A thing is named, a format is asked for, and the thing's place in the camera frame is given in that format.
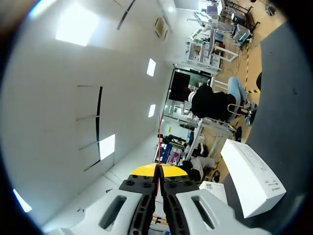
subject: fluorescent light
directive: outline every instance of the fluorescent light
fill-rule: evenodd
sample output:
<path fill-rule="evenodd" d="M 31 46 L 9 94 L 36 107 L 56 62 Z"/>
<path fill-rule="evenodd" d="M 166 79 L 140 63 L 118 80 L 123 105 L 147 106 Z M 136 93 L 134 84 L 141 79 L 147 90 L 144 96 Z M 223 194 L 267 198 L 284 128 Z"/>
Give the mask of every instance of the fluorescent light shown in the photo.
<path fill-rule="evenodd" d="M 115 134 L 111 135 L 99 142 L 100 160 L 105 159 L 115 151 Z"/>
<path fill-rule="evenodd" d="M 152 104 L 150 106 L 150 110 L 149 110 L 149 115 L 148 115 L 149 118 L 151 118 L 153 116 L 153 114 L 155 114 L 155 109 L 156 109 L 156 105 Z"/>
<path fill-rule="evenodd" d="M 39 17 L 44 11 L 46 11 L 56 0 L 41 0 L 33 9 L 30 10 L 29 16 L 32 19 Z"/>
<path fill-rule="evenodd" d="M 155 68 L 156 68 L 156 62 L 154 62 L 154 60 L 150 58 L 148 69 L 147 69 L 147 74 L 153 77 L 153 75 L 155 74 Z"/>
<path fill-rule="evenodd" d="M 60 17 L 55 39 L 85 47 L 98 24 L 98 16 L 75 4 Z"/>
<path fill-rule="evenodd" d="M 27 202 L 24 201 L 24 199 L 22 199 L 22 197 L 19 195 L 19 193 L 13 189 L 13 192 L 17 198 L 17 200 L 19 201 L 21 207 L 23 208 L 23 210 L 27 213 L 30 212 L 32 210 L 32 208 L 30 207 L 30 205 L 27 204 Z"/>

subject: yellow black caution tape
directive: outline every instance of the yellow black caution tape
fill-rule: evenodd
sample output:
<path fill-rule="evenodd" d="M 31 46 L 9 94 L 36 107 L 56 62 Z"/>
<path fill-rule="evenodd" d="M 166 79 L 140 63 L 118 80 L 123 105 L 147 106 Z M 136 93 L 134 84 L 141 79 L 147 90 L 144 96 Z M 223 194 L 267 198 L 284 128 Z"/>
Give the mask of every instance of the yellow black caution tape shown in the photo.
<path fill-rule="evenodd" d="M 247 93 L 261 93 L 260 90 L 252 90 L 252 91 L 247 91 Z"/>

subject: table surface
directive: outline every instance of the table surface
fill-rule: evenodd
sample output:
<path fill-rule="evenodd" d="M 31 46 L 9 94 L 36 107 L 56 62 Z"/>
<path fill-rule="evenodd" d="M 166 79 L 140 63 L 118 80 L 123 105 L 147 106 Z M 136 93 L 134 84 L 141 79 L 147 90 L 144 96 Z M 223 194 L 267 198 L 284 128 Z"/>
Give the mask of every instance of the table surface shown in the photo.
<path fill-rule="evenodd" d="M 313 79 L 309 61 L 288 23 L 261 42 L 261 52 L 260 103 L 246 143 L 274 171 L 287 193 L 270 211 L 244 219 L 230 175 L 223 184 L 237 220 L 273 233 L 292 219 L 312 186 Z"/>

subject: screw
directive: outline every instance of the screw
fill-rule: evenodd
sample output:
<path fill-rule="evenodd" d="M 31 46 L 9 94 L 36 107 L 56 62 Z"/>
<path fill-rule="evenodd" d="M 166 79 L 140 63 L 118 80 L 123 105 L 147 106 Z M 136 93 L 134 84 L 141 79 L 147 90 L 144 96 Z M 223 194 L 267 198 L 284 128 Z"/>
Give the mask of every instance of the screw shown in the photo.
<path fill-rule="evenodd" d="M 144 182 L 144 183 L 142 184 L 142 186 L 143 186 L 144 188 L 150 188 L 150 187 L 151 187 L 151 184 L 148 183 L 148 182 Z"/>
<path fill-rule="evenodd" d="M 126 181 L 126 185 L 132 186 L 132 185 L 134 185 L 134 184 L 135 184 L 135 182 L 132 181 L 132 180 L 127 180 L 127 181 Z"/>
<path fill-rule="evenodd" d="M 184 185 L 186 185 L 186 186 L 191 186 L 192 184 L 193 184 L 193 182 L 191 180 L 186 180 L 184 182 Z"/>

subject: white box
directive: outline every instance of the white box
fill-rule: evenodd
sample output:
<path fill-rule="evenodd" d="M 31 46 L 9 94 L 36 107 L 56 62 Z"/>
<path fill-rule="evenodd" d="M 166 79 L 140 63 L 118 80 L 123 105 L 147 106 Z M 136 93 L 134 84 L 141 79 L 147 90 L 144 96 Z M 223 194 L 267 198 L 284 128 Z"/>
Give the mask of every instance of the white box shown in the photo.
<path fill-rule="evenodd" d="M 236 187 L 244 218 L 269 211 L 286 193 L 278 177 L 247 144 L 226 140 L 221 155 Z"/>
<path fill-rule="evenodd" d="M 216 196 L 218 199 L 220 199 L 222 202 L 224 202 L 226 205 L 228 205 L 227 197 L 225 193 L 225 188 L 223 184 L 209 182 L 209 181 L 203 181 L 201 185 L 199 186 L 199 189 L 206 189 L 211 194 Z"/>

